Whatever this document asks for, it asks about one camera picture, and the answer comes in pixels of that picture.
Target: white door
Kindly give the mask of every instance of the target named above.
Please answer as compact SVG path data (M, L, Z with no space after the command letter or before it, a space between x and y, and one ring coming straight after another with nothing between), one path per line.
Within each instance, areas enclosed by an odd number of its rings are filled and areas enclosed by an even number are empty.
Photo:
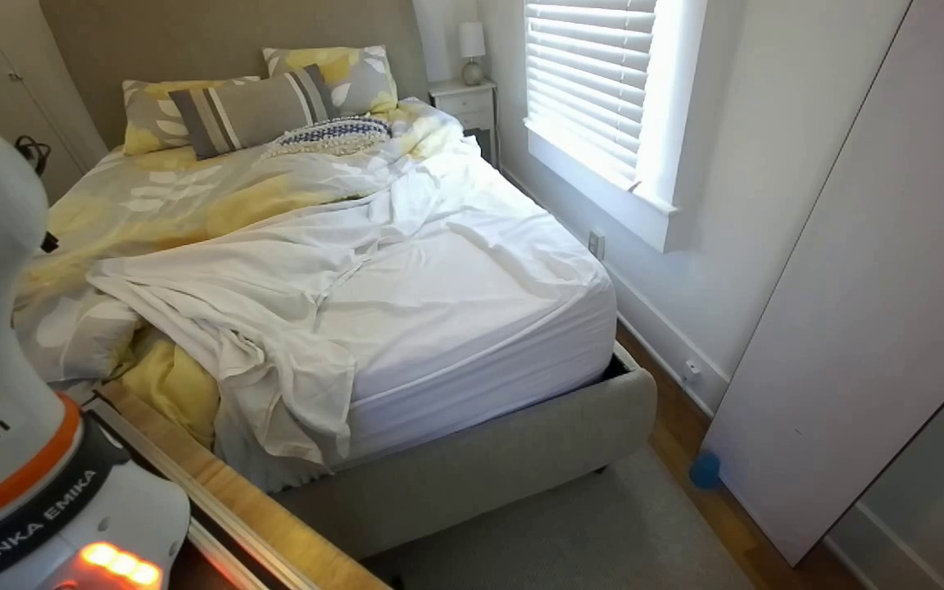
M944 404L944 0L914 0L708 429L798 560Z

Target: gray pillow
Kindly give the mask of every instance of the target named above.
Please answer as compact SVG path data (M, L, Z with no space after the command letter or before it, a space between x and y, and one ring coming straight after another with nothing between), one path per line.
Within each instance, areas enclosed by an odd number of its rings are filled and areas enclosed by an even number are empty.
M264 145L290 127L308 127L336 114L318 65L253 86L171 91L171 99L200 159Z

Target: rumpled bedding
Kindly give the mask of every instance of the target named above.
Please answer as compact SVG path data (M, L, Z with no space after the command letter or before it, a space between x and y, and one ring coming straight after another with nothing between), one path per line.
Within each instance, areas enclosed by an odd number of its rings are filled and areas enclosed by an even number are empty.
M544 218L478 201L478 147L449 114L405 99L383 121L391 136L103 157L53 207L62 249L18 282L14 323L35 370L118 378L225 461L273 466L244 473L268 490L344 457L353 359L315 332L332 289L423 226L465 229L460 213L487 218L478 240Z

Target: lamp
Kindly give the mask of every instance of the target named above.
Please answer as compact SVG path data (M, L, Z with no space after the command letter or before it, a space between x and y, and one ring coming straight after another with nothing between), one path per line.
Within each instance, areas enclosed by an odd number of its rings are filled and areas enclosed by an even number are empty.
M463 24L463 57L465 57L463 80L465 86L485 80L482 56L485 56L482 24Z

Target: gray rug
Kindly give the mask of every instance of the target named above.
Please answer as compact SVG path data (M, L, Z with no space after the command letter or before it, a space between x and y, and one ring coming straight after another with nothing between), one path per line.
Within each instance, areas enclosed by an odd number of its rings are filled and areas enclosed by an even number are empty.
M367 567L404 590L751 585L648 449Z

